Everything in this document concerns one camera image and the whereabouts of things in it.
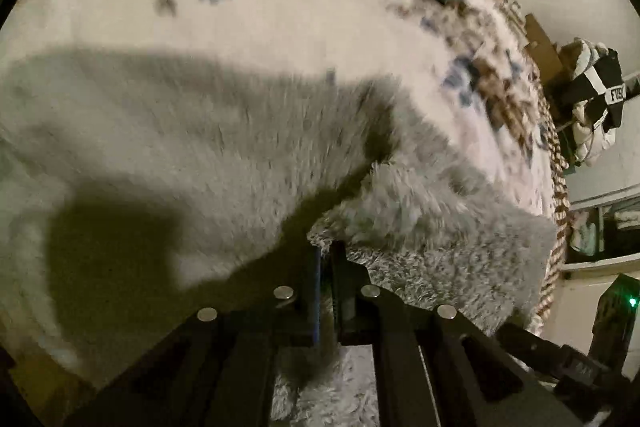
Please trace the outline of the black white jacket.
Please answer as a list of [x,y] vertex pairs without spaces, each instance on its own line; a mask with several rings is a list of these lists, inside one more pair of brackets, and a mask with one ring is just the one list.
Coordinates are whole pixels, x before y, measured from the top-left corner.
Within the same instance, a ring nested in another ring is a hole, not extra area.
[[559,58],[568,79],[554,92],[565,128],[563,154],[572,167],[593,166],[616,142],[622,127],[627,87],[616,50],[576,38],[562,46]]

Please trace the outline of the brown striped bed sheet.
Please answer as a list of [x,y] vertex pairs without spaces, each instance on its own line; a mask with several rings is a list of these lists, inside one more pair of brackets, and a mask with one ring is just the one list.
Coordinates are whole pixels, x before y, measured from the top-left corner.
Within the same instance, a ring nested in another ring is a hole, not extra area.
[[504,0],[449,0],[438,27],[468,77],[468,95],[497,140],[506,167],[501,187],[527,211],[554,222],[555,239],[529,323],[529,330],[539,335],[551,315],[566,254],[568,213],[566,161],[539,68],[509,20]]

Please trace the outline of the floral white bed blanket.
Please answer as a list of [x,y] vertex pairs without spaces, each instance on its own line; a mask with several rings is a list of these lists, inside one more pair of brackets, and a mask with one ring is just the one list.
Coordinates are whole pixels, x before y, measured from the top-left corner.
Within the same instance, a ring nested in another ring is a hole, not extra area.
[[496,0],[17,0],[2,62],[52,46],[204,55],[337,82],[392,76],[514,204],[552,213],[538,72]]

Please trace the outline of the grey fluffy pants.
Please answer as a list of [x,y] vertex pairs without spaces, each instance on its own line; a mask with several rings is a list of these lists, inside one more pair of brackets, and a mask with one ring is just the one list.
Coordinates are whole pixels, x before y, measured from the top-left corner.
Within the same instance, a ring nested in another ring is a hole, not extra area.
[[1,75],[1,340],[92,387],[335,241],[410,305],[524,326],[553,235],[387,79],[78,49]]

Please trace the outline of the brown cardboard box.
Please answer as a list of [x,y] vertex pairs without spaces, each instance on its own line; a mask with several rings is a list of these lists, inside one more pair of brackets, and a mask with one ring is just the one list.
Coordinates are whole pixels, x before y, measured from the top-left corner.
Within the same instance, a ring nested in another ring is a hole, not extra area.
[[536,20],[533,14],[525,15],[527,53],[539,69],[543,84],[555,83],[566,78],[566,70],[556,50],[555,44]]

